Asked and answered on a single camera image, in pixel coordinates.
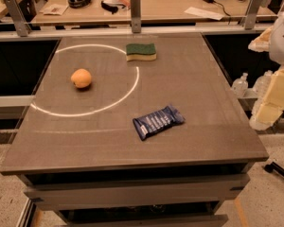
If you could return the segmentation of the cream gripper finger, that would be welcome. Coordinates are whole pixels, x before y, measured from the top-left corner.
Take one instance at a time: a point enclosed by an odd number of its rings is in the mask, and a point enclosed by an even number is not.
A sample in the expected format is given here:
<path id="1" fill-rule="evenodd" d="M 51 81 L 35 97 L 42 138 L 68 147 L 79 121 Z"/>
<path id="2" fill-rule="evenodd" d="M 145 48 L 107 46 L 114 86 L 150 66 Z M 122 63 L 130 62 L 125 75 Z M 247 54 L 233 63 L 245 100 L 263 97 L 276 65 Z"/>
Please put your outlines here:
<path id="1" fill-rule="evenodd" d="M 253 107 L 249 125 L 257 131 L 272 127 L 284 112 L 284 65 L 265 81 L 262 95 Z"/>
<path id="2" fill-rule="evenodd" d="M 255 52 L 268 52 L 270 47 L 270 37 L 272 27 L 265 29 L 259 36 L 249 43 L 248 48 Z"/>

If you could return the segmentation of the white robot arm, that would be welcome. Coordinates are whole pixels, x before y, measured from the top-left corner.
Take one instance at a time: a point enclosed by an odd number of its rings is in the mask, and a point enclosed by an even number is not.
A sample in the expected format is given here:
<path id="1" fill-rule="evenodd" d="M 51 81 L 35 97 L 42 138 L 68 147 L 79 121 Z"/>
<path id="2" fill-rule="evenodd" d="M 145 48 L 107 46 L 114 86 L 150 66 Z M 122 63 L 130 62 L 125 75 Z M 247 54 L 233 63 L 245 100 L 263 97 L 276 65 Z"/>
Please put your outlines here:
<path id="1" fill-rule="evenodd" d="M 257 52 L 267 51 L 270 60 L 280 65 L 270 76 L 262 77 L 249 121 L 252 129 L 265 131 L 284 112 L 284 11 L 279 13 L 272 26 L 250 42 L 248 48 Z"/>

